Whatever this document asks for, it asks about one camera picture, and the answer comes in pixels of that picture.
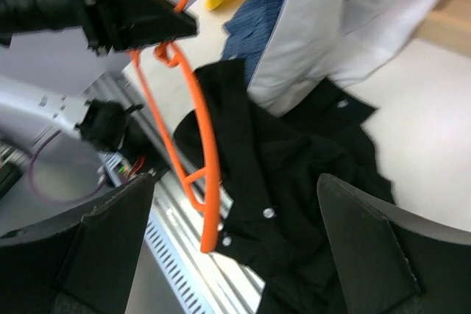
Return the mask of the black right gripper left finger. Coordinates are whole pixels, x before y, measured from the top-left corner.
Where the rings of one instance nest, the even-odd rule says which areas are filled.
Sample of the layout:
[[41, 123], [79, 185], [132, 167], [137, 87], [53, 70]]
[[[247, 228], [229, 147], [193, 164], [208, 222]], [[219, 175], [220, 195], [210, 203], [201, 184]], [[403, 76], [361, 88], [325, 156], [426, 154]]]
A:
[[2, 313], [124, 313], [154, 182], [140, 174], [92, 201], [1, 236]]

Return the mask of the black garment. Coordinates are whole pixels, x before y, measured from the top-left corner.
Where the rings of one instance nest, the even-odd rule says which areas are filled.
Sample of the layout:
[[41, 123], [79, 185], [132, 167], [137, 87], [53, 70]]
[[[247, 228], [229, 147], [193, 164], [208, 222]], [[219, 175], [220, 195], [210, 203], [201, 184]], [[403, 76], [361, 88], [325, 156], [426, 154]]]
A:
[[361, 127], [374, 108], [323, 79], [277, 117], [249, 98], [242, 60], [204, 65], [195, 74], [233, 201], [216, 252], [264, 281], [259, 313], [345, 313], [316, 186], [320, 174], [332, 174], [392, 201]]

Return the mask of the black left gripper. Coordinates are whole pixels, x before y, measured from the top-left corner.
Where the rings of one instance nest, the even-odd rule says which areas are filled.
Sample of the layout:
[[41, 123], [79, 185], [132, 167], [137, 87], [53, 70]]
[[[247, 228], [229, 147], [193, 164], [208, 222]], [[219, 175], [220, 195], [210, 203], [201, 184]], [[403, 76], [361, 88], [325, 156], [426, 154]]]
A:
[[1, 46], [14, 35], [80, 27], [98, 56], [197, 33], [195, 17], [169, 0], [1, 0]]

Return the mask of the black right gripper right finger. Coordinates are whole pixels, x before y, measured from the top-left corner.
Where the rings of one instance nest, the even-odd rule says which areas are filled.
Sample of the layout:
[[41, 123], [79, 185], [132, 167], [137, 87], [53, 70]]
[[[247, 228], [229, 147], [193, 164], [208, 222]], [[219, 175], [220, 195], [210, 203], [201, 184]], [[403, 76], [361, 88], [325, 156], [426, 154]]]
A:
[[349, 313], [469, 313], [470, 233], [330, 174], [317, 195]]

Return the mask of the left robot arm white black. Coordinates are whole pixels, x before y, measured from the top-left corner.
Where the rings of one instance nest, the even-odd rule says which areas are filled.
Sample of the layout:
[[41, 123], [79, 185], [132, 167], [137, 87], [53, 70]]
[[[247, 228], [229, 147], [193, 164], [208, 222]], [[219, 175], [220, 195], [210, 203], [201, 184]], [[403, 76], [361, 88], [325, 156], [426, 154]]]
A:
[[[168, 44], [197, 33], [188, 0], [1, 0], [1, 45], [15, 35], [80, 28], [98, 56]], [[11, 79], [1, 81], [1, 107], [52, 122], [62, 132], [105, 152], [118, 151], [127, 134], [134, 104], [69, 98]]]

